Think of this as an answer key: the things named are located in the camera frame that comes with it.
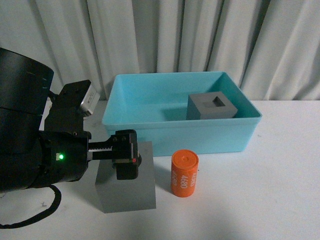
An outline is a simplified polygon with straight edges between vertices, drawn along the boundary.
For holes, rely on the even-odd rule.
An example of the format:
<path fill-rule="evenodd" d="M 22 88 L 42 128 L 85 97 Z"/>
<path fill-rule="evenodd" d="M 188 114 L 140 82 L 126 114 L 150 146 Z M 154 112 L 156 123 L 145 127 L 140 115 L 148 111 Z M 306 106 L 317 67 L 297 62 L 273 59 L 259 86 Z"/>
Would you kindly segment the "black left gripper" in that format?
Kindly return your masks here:
<path fill-rule="evenodd" d="M 88 168 L 94 152 L 112 150 L 112 167 L 117 180 L 135 180 L 139 175 L 142 157 L 138 150 L 137 132 L 119 130 L 110 140 L 90 142 L 92 135 L 84 130 L 80 104 L 90 80 L 66 84 L 59 94 L 49 93 L 52 102 L 39 133 L 42 145 L 42 162 L 37 187 L 59 182 L 78 181 Z"/>

